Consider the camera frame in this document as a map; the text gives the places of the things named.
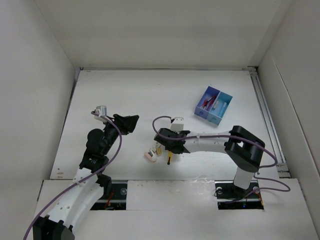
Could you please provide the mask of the red pen thin slanted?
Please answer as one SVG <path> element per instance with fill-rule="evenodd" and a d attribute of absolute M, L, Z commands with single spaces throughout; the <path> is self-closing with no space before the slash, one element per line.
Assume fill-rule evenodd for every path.
<path fill-rule="evenodd" d="M 209 97 L 209 98 L 205 98 L 204 100 L 203 100 L 203 103 L 202 103 L 202 105 L 200 106 L 202 109 L 206 109 L 207 108 L 207 105 L 208 105 L 208 103 L 211 101 L 211 97 Z"/>

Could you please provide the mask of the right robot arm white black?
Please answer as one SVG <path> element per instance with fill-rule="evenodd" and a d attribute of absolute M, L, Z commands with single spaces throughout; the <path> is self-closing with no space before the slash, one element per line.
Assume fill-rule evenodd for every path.
<path fill-rule="evenodd" d="M 265 143 L 242 126 L 235 125 L 227 133 L 196 134 L 189 130 L 175 132 L 161 128 L 154 140 L 173 154 L 212 152 L 228 155 L 237 170 L 231 184 L 231 191 L 237 197 L 249 192 L 254 174 L 258 172 Z"/>

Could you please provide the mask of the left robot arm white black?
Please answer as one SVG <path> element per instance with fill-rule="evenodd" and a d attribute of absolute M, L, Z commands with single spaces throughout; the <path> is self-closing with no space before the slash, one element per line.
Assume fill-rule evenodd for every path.
<path fill-rule="evenodd" d="M 38 214 L 33 220 L 35 240 L 75 239 L 75 232 L 94 204 L 112 194 L 112 179 L 103 174 L 111 162 L 107 154 L 116 140 L 135 130 L 139 116 L 107 117 L 98 109 L 92 114 L 105 127 L 88 133 L 86 150 L 71 185 L 50 201 L 55 205 L 44 217 Z"/>

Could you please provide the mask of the tan small eraser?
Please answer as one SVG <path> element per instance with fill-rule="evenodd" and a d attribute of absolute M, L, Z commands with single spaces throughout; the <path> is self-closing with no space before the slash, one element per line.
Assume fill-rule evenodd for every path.
<path fill-rule="evenodd" d="M 162 149 L 161 149 L 160 147 L 158 147 L 158 148 L 156 149 L 156 154 L 157 154 L 158 156 L 161 156 L 161 155 L 162 155 Z"/>

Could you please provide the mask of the pink white correction tape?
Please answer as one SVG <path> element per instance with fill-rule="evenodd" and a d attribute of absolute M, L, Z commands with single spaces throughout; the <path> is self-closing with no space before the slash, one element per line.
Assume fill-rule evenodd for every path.
<path fill-rule="evenodd" d="M 144 153 L 144 156 L 151 162 L 155 163 L 157 161 L 157 155 L 153 151 L 148 151 Z"/>

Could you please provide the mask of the blue two-compartment container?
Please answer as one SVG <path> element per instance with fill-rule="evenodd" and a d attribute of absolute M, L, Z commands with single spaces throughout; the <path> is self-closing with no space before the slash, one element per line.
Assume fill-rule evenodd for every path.
<path fill-rule="evenodd" d="M 195 107 L 194 114 L 215 125 L 219 125 L 233 96 L 208 86 Z"/>

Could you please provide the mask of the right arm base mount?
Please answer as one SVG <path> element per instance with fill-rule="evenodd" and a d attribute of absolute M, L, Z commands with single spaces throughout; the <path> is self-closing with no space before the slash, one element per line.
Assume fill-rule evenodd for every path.
<path fill-rule="evenodd" d="M 252 181 L 248 189 L 235 186 L 231 181 L 215 183 L 214 196 L 219 210 L 263 210 L 264 203 L 259 191 L 249 194 L 259 187 Z"/>

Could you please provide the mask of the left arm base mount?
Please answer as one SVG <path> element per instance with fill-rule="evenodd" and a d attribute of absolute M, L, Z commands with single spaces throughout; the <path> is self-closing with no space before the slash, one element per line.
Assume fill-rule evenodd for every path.
<path fill-rule="evenodd" d="M 91 211 L 124 211 L 127 208 L 128 183 L 126 181 L 113 182 L 107 196 L 101 197 Z"/>

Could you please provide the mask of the aluminium rail right side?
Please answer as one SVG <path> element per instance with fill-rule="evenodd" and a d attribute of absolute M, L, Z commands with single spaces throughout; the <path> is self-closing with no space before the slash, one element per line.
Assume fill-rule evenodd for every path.
<path fill-rule="evenodd" d="M 253 88 L 255 90 L 255 94 L 257 97 L 257 101 L 262 113 L 262 117 L 265 122 L 265 126 L 268 132 L 268 136 L 270 139 L 270 144 L 272 146 L 272 151 L 278 160 L 278 164 L 276 165 L 276 169 L 278 175 L 281 179 L 290 179 L 291 174 L 289 168 L 286 163 L 286 159 L 284 157 L 282 147 L 275 129 L 275 125 L 272 120 L 272 116 L 270 110 L 268 108 L 268 104 L 263 93 L 262 85 L 260 83 L 260 79 L 258 76 L 257 68 L 256 67 L 249 67 L 248 68 L 249 76 L 252 81 Z"/>

